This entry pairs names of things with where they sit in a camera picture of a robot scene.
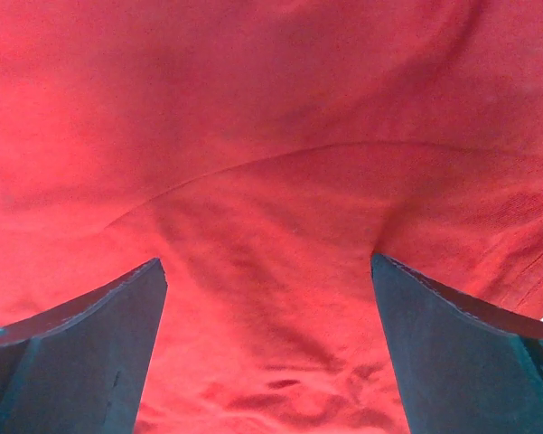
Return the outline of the red t-shirt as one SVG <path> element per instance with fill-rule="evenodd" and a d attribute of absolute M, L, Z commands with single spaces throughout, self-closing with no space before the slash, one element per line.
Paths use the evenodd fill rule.
<path fill-rule="evenodd" d="M 138 432 L 406 432 L 373 252 L 543 317 L 543 1 L 0 1 L 0 326 L 160 259 Z"/>

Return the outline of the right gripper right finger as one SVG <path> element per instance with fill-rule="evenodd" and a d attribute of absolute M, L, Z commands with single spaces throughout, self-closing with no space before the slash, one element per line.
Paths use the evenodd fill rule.
<path fill-rule="evenodd" d="M 375 254 L 376 303 L 412 433 L 543 433 L 543 321 Z"/>

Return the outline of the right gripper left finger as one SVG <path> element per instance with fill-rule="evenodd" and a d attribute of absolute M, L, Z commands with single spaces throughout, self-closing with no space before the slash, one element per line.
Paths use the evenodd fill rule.
<path fill-rule="evenodd" d="M 0 433 L 133 432 L 166 292 L 151 259 L 0 327 Z"/>

